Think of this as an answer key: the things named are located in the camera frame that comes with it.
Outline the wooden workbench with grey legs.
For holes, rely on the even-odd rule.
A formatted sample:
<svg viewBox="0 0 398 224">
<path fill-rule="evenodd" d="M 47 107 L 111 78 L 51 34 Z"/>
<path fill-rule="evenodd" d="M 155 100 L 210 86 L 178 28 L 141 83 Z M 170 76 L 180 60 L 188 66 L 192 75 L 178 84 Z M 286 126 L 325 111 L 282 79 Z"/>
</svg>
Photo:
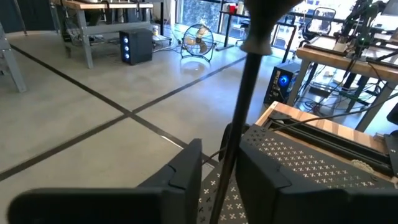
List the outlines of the wooden workbench with grey legs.
<svg viewBox="0 0 398 224">
<path fill-rule="evenodd" d="M 85 11 L 87 10 L 151 9 L 153 8 L 152 3 L 129 2 L 128 0 L 121 2 L 113 2 L 113 0 L 96 0 L 96 2 L 86 0 L 49 0 L 49 2 L 55 6 L 55 14 L 62 37 L 67 31 L 67 28 L 64 24 L 65 13 L 62 12 L 62 9 L 65 7 L 66 9 L 73 9 L 76 11 L 78 21 L 77 28 L 80 31 L 80 36 L 82 38 L 82 48 L 83 52 L 85 53 L 87 67 L 89 69 L 94 67 L 89 36 L 119 32 L 122 30 L 151 29 L 152 27 L 152 24 L 148 21 L 89 26 L 85 20 Z"/>
</svg>

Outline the computer tower with three lights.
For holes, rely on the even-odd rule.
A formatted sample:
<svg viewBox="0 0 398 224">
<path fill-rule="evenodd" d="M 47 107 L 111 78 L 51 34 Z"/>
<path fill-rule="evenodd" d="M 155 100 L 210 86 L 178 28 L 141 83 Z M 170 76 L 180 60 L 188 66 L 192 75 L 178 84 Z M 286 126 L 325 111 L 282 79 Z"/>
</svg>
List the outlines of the computer tower with three lights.
<svg viewBox="0 0 398 224">
<path fill-rule="evenodd" d="M 152 60 L 152 32 L 148 29 L 124 30 L 119 32 L 121 60 L 136 65 Z"/>
</svg>

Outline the black office chair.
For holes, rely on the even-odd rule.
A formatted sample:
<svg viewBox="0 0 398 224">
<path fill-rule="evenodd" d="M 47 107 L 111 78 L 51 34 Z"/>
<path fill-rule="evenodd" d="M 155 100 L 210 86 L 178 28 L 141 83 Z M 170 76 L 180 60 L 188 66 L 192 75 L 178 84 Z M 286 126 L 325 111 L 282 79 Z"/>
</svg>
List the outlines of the black office chair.
<svg viewBox="0 0 398 224">
<path fill-rule="evenodd" d="M 299 47 L 308 44 L 313 38 L 320 35 L 328 35 L 331 31 L 331 23 L 335 18 L 336 11 L 328 7 L 318 7 L 312 14 L 310 20 L 304 19 L 304 27 L 302 31 L 303 40 L 299 43 Z"/>
</svg>

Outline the grey metal table leg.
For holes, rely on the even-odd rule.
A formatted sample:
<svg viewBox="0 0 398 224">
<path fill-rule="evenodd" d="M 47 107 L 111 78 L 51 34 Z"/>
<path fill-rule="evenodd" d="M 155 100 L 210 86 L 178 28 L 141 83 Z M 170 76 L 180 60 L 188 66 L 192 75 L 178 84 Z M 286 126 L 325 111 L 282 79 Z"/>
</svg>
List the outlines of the grey metal table leg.
<svg viewBox="0 0 398 224">
<path fill-rule="evenodd" d="M 27 91 L 24 78 L 17 64 L 11 45 L 6 38 L 6 33 L 0 23 L 0 75 L 9 74 L 18 90 Z"/>
</svg>

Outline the black floor fan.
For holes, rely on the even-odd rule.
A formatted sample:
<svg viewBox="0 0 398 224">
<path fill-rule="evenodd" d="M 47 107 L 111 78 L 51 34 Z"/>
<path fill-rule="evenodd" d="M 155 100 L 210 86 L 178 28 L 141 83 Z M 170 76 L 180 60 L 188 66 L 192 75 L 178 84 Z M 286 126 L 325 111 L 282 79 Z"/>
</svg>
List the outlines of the black floor fan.
<svg viewBox="0 0 398 224">
<path fill-rule="evenodd" d="M 212 31 L 203 24 L 195 24 L 183 34 L 180 55 L 182 58 L 195 57 L 211 62 L 215 47 Z"/>
</svg>

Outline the black perforated metal shelf riser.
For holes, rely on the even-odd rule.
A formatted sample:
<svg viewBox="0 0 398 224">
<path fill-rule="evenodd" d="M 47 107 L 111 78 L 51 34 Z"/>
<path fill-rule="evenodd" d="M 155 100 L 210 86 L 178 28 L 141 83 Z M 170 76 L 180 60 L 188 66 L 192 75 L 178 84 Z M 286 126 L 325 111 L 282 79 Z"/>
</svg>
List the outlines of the black perforated metal shelf riser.
<svg viewBox="0 0 398 224">
<path fill-rule="evenodd" d="M 285 136 L 266 131 L 259 126 L 252 126 L 245 133 L 241 139 L 240 149 L 244 146 L 257 149 L 290 169 L 294 167 L 303 167 L 310 172 L 350 169 L 361 170 L 306 145 L 300 144 L 299 142 L 295 142 Z M 236 165 L 228 184 L 218 224 L 249 224 L 236 181 Z"/>
</svg>

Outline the tall black candlestick holder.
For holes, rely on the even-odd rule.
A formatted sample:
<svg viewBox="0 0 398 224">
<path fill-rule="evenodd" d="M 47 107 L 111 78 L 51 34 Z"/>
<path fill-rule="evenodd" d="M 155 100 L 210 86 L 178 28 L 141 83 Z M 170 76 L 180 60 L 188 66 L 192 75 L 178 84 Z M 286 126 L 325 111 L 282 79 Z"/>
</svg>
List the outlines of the tall black candlestick holder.
<svg viewBox="0 0 398 224">
<path fill-rule="evenodd" d="M 276 22 L 303 0 L 244 0 L 251 24 L 241 50 L 247 53 L 223 166 L 209 224 L 218 224 L 229 179 L 239 152 L 241 131 L 251 104 L 262 57 L 271 55 L 271 32 Z"/>
</svg>

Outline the black aluminium table frame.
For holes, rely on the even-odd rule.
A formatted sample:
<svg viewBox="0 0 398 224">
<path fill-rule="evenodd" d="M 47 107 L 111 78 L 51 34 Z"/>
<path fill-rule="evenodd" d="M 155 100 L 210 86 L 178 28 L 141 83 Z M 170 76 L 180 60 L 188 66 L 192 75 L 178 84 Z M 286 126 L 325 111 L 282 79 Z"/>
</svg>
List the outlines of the black aluminium table frame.
<svg viewBox="0 0 398 224">
<path fill-rule="evenodd" d="M 332 154 L 359 160 L 384 175 L 398 177 L 398 139 L 386 135 L 382 143 L 371 143 L 372 137 L 327 119 L 311 118 L 298 121 L 273 111 L 268 119 L 275 122 L 275 130 L 302 138 Z"/>
</svg>

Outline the black desk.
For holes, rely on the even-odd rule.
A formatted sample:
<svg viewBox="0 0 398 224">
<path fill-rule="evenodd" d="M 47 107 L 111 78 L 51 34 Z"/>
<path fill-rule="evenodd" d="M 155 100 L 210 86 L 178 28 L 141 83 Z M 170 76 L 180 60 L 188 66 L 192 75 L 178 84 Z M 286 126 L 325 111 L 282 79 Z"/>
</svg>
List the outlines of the black desk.
<svg viewBox="0 0 398 224">
<path fill-rule="evenodd" d="M 220 50 L 237 46 L 243 42 L 248 34 L 250 17 L 242 14 L 220 11 L 220 32 L 225 35 L 224 46 Z M 282 63 L 292 50 L 292 43 L 298 31 L 294 16 L 287 15 L 281 18 L 271 31 L 270 44 L 272 48 L 284 50 Z"/>
</svg>

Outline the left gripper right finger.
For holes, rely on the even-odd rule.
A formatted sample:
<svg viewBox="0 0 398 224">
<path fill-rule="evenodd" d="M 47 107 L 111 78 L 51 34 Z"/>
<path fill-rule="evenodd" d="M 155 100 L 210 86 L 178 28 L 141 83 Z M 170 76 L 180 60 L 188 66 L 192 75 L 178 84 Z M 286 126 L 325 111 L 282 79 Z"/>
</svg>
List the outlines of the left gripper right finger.
<svg viewBox="0 0 398 224">
<path fill-rule="evenodd" d="M 398 224 L 398 189 L 362 170 L 290 169 L 244 146 L 236 181 L 249 224 Z"/>
</svg>

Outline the computer tower with glowing fan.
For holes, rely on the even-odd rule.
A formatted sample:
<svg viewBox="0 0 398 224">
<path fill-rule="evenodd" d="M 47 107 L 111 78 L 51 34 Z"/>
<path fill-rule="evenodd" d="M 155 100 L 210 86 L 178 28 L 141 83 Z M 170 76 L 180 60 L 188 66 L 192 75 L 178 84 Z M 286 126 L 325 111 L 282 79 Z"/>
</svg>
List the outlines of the computer tower with glowing fan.
<svg viewBox="0 0 398 224">
<path fill-rule="evenodd" d="M 291 89 L 299 74 L 300 64 L 296 62 L 284 62 L 273 69 L 269 85 L 263 103 L 271 105 L 274 101 L 286 103 Z"/>
</svg>

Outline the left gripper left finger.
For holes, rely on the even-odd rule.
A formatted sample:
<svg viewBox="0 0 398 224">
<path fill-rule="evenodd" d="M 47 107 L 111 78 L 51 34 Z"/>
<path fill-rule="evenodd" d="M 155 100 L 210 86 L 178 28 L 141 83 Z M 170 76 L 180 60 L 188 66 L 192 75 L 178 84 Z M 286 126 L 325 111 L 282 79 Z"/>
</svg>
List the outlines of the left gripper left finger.
<svg viewBox="0 0 398 224">
<path fill-rule="evenodd" d="M 8 224 L 196 224 L 202 141 L 134 188 L 39 188 L 14 197 Z"/>
</svg>

